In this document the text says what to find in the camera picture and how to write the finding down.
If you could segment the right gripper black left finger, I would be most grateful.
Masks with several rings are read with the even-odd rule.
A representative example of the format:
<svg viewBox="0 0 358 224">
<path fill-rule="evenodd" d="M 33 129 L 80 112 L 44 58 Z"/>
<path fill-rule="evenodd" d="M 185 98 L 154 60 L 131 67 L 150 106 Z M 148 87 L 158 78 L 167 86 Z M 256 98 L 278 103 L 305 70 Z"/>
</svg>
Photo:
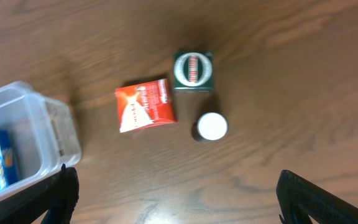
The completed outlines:
<svg viewBox="0 0 358 224">
<path fill-rule="evenodd" d="M 76 169 L 62 165 L 56 174 L 0 201 L 0 223 L 70 223 L 79 200 Z"/>
</svg>

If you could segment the dark bottle white cap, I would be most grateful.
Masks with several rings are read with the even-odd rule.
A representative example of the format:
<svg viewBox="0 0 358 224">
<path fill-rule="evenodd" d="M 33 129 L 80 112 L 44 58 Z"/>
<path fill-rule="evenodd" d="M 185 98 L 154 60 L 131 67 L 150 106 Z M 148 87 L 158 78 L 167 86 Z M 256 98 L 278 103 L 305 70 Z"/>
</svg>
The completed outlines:
<svg viewBox="0 0 358 224">
<path fill-rule="evenodd" d="M 205 113 L 193 125 L 191 135 L 196 141 L 216 141 L 228 131 L 225 117 L 219 113 Z"/>
</svg>

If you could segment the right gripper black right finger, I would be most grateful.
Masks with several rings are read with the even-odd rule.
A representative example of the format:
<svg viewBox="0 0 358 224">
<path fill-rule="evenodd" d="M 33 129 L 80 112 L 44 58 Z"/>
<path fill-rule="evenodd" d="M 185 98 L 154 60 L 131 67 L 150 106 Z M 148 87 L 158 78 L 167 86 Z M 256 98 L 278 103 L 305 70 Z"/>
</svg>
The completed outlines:
<svg viewBox="0 0 358 224">
<path fill-rule="evenodd" d="M 285 224 L 358 223 L 358 208 L 290 170 L 280 173 L 276 194 Z"/>
</svg>

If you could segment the red Panadol ActiFast box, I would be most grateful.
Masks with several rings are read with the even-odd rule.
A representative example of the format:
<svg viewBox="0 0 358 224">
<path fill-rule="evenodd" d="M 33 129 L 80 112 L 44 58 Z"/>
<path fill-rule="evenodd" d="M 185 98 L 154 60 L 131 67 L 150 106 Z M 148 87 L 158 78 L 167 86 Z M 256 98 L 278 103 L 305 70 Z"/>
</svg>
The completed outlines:
<svg viewBox="0 0 358 224">
<path fill-rule="evenodd" d="M 118 88 L 115 96 L 120 133 L 177 121 L 166 78 Z"/>
</svg>

